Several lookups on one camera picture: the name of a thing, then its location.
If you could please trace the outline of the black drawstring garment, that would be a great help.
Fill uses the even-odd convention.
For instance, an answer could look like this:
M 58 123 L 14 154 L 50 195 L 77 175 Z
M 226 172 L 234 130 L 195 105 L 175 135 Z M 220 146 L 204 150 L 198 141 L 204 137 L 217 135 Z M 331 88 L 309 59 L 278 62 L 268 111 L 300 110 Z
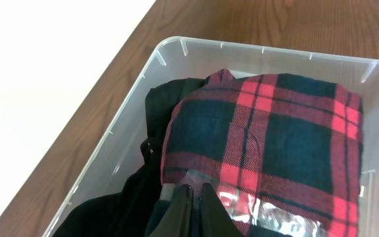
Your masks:
M 147 138 L 140 145 L 144 165 L 131 175 L 121 192 L 77 206 L 53 234 L 55 237 L 143 236 L 161 185 L 161 151 L 175 106 L 205 85 L 204 79 L 167 82 L 145 98 Z

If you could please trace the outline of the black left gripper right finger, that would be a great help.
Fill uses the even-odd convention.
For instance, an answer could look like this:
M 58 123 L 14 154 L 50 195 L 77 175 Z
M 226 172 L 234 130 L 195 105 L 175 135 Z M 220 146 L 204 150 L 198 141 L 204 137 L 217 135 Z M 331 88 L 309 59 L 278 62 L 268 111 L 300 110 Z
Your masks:
M 200 236 L 243 237 L 209 183 L 202 185 L 199 214 Z

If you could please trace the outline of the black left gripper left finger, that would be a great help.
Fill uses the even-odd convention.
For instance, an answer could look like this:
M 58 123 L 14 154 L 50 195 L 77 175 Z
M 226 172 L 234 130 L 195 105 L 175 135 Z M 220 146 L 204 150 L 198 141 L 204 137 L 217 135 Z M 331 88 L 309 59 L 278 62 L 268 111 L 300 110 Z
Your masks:
M 164 184 L 146 227 L 148 237 L 190 236 L 193 189 L 184 184 Z

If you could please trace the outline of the red navy plaid shirt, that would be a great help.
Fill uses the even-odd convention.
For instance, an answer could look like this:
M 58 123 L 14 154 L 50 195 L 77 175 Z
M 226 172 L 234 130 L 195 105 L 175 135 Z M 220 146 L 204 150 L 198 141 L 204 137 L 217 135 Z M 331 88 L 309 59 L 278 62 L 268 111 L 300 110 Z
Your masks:
M 173 109 L 161 181 L 210 182 L 245 236 L 277 211 L 325 236 L 356 237 L 362 154 L 359 94 L 293 74 L 236 78 L 223 69 Z

